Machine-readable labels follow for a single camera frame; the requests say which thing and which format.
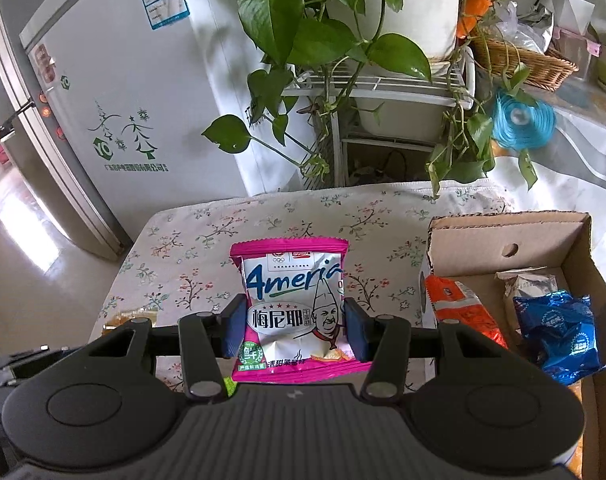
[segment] tile floor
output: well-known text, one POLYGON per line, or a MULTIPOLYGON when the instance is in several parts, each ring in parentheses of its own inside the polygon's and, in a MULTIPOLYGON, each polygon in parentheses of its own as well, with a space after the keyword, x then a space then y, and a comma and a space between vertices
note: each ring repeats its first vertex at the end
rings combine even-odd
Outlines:
POLYGON ((73 245, 16 169, 0 180, 0 353, 87 342, 120 262, 73 245))

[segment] pink package edge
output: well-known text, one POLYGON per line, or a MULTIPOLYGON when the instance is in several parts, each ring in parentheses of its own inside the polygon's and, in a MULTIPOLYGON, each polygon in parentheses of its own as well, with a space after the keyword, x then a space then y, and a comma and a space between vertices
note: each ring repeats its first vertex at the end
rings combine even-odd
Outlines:
MULTIPOLYGON (((293 253, 298 251, 336 253, 340 254, 340 266, 343 269, 348 247, 349 242, 342 238, 267 238, 233 244, 230 248, 230 257, 242 272, 244 258, 260 258, 267 256, 267 254, 293 253)), ((245 277, 243 277, 243 286, 248 298, 248 308, 250 308, 252 299, 245 285, 245 277)), ((245 325, 243 341, 260 344, 258 334, 247 323, 245 325)), ((308 358, 297 364, 284 364, 276 367, 267 367, 263 370, 239 371, 239 363, 240 360, 237 358, 232 373, 232 378, 235 381, 268 383, 308 383, 321 381, 344 374, 367 371, 371 365, 370 362, 362 363, 355 358, 335 363, 319 362, 308 358)))

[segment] chef illustration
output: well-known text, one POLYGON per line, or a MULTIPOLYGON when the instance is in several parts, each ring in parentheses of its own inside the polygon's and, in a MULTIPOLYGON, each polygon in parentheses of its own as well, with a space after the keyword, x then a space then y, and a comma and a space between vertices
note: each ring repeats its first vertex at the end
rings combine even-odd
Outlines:
POLYGON ((326 280, 318 280, 317 291, 312 306, 312 322, 315 326, 310 332, 305 332, 299 337, 309 339, 315 337, 321 341, 330 343, 330 350, 336 348, 336 338, 341 331, 339 324, 339 306, 336 299, 327 285, 326 280))

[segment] floral tablecloth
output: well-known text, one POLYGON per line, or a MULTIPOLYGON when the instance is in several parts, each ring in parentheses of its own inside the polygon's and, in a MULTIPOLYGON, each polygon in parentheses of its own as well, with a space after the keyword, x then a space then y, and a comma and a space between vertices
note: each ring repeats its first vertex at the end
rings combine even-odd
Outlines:
MULTIPOLYGON (((191 312, 222 310, 243 292, 230 246, 270 237, 348 239, 346 296, 373 316, 394 314, 419 326, 417 275, 430 219, 511 211, 507 196, 504 188, 479 180, 470 186, 445 184, 434 200, 429 183, 416 182, 260 195, 160 212, 120 268, 92 338, 119 311, 157 308, 157 325, 162 326, 191 312)), ((231 370, 231 361, 222 365, 224 373, 231 370)), ((180 388, 179 360, 159 358, 157 376, 180 388)), ((410 360, 406 388, 424 381, 423 360, 410 360)))

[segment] blue coil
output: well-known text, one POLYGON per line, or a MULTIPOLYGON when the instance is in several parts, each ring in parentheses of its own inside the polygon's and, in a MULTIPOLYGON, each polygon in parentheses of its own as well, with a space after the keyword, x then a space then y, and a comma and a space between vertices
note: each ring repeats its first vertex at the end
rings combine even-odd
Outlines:
POLYGON ((542 101, 537 103, 538 108, 528 106, 497 92, 492 136, 499 146, 520 151, 541 148, 550 141, 556 123, 554 110, 542 101))

